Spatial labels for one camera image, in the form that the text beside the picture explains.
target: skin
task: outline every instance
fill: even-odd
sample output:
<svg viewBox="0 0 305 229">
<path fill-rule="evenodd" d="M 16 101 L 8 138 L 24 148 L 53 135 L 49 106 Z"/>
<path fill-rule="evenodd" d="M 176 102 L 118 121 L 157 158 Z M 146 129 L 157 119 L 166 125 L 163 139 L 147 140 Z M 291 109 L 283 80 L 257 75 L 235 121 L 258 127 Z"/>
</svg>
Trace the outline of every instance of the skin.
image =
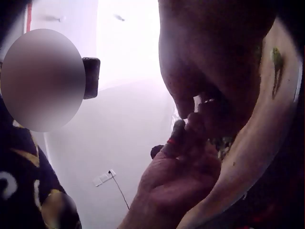
<svg viewBox="0 0 305 229">
<path fill-rule="evenodd" d="M 221 164 L 216 149 L 200 142 L 235 134 L 250 118 L 260 84 L 256 46 L 275 19 L 260 1 L 159 0 L 159 11 L 161 75 L 188 125 L 179 126 L 178 141 L 171 136 L 179 144 L 152 152 L 119 229 L 176 228 L 210 193 Z M 194 113 L 197 95 L 202 104 Z"/>
<path fill-rule="evenodd" d="M 204 199 L 220 175 L 221 163 L 210 144 L 196 144 L 191 154 L 186 143 L 184 121 L 176 123 L 171 139 L 143 173 L 138 193 L 119 229 L 171 229 Z"/>
<path fill-rule="evenodd" d="M 258 98 L 255 50 L 275 12 L 264 1 L 240 0 L 159 0 L 159 12 L 161 75 L 180 117 L 206 138 L 235 135 Z"/>
</svg>

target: black cord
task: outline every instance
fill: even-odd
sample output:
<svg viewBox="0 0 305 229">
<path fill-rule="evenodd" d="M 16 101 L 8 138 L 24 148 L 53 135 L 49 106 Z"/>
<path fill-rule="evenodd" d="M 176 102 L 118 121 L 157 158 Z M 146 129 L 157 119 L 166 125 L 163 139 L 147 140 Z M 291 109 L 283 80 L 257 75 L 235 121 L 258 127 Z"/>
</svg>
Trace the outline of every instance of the black cord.
<svg viewBox="0 0 305 229">
<path fill-rule="evenodd" d="M 121 192 L 121 194 L 122 194 L 122 196 L 123 196 L 123 198 L 124 198 L 124 201 L 125 201 L 125 203 L 126 203 L 126 206 L 127 206 L 128 210 L 129 210 L 128 203 L 127 203 L 127 201 L 126 201 L 126 199 L 125 199 L 125 196 L 124 196 L 122 190 L 121 190 L 120 187 L 119 187 L 119 184 L 117 183 L 117 181 L 116 181 L 115 178 L 113 177 L 113 174 L 112 174 L 112 172 L 111 172 L 110 170 L 108 171 L 108 173 L 111 174 L 111 176 L 112 176 L 114 182 L 117 184 L 117 187 L 119 188 L 119 190 L 120 190 L 120 192 Z"/>
</svg>

